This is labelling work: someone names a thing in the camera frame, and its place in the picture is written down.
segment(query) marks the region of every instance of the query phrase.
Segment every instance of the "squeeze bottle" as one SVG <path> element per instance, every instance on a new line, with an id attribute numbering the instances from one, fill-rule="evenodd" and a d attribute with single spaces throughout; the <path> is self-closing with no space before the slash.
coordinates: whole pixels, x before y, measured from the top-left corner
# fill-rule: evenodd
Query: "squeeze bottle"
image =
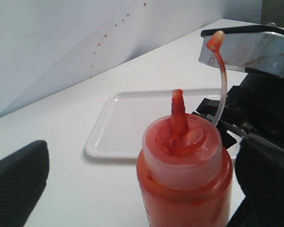
<path id="1" fill-rule="evenodd" d="M 232 162 L 219 131 L 185 113 L 174 90 L 172 114 L 145 131 L 137 177 L 150 227 L 225 227 L 229 221 Z"/>

